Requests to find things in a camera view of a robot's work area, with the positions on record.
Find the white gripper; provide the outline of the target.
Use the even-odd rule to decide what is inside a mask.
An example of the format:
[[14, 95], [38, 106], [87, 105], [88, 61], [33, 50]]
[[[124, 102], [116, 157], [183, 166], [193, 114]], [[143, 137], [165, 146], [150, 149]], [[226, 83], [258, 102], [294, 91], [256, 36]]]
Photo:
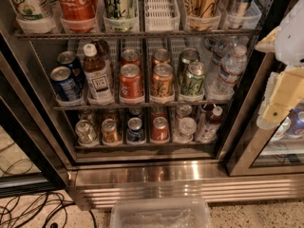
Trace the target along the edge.
[[[264, 53], [274, 52], [277, 32], [278, 28], [274, 28], [255, 45], [255, 50]], [[256, 125], [265, 130], [279, 126], [303, 99], [304, 68], [302, 66], [287, 66], [280, 73], [272, 72], [267, 81]]]

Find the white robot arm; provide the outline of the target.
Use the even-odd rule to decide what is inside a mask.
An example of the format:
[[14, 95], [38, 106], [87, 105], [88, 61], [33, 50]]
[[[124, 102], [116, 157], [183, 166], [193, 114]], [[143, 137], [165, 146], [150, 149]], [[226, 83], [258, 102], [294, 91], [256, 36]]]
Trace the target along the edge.
[[255, 45], [260, 52], [275, 54], [286, 65], [268, 78], [256, 125], [265, 130], [279, 126], [304, 99], [304, 0], [294, 7], [266, 37]]

